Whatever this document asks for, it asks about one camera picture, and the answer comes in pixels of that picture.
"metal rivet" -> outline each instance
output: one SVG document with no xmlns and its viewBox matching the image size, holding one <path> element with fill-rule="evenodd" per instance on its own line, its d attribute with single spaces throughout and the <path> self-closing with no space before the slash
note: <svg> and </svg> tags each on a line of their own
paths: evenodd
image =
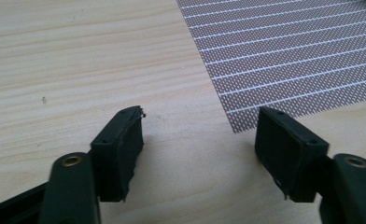
<svg viewBox="0 0 366 224">
<path fill-rule="evenodd" d="M 74 166 L 76 164 L 81 163 L 83 160 L 82 157 L 79 156 L 71 156 L 62 161 L 62 166 Z"/>
<path fill-rule="evenodd" d="M 348 163 L 351 166 L 355 166 L 358 168 L 366 168 L 366 161 L 363 161 L 359 158 L 354 158 L 354 157 L 345 157 L 344 161 L 346 163 Z"/>
</svg>

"wooden table surface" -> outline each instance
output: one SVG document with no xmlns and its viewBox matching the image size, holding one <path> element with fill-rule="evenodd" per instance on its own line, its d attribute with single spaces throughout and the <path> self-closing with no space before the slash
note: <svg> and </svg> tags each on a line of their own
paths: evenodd
<svg viewBox="0 0 366 224">
<path fill-rule="evenodd" d="M 284 201 L 235 134 L 175 0 L 0 1 L 0 202 L 87 152 L 121 109 L 141 105 L 145 146 L 126 203 L 104 223 L 319 223 Z M 330 156 L 366 158 L 366 102 L 299 122 Z"/>
</svg>

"black plastic part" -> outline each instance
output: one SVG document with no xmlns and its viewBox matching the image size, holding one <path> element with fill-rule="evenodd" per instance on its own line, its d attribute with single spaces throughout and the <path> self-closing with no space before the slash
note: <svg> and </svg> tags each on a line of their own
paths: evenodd
<svg viewBox="0 0 366 224">
<path fill-rule="evenodd" d="M 366 159 L 338 154 L 334 161 L 334 186 L 346 223 L 366 224 Z"/>
<path fill-rule="evenodd" d="M 329 144 L 286 113 L 261 107 L 255 150 L 285 196 L 296 203 L 314 201 L 317 161 Z"/>
<path fill-rule="evenodd" d="M 317 163 L 316 188 L 323 197 L 319 206 L 319 214 L 323 224 L 346 223 L 343 207 L 333 184 L 334 167 L 335 161 L 329 157 L 324 157 Z"/>
<path fill-rule="evenodd" d="M 47 183 L 0 203 L 0 223 L 37 223 Z"/>
<path fill-rule="evenodd" d="M 40 212 L 40 224 L 96 224 L 100 222 L 91 158 L 77 152 L 52 166 Z"/>
<path fill-rule="evenodd" d="M 121 110 L 91 143 L 93 171 L 101 202 L 125 200 L 143 148 L 140 106 Z"/>
</svg>

